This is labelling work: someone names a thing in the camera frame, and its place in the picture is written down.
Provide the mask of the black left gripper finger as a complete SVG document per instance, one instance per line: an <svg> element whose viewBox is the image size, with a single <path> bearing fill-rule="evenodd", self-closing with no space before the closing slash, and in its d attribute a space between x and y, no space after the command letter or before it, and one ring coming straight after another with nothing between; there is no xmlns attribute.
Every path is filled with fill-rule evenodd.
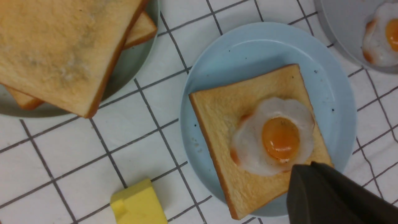
<svg viewBox="0 0 398 224"><path fill-rule="evenodd" d="M296 164L290 174L291 224L396 224L398 210L324 163Z"/></svg>

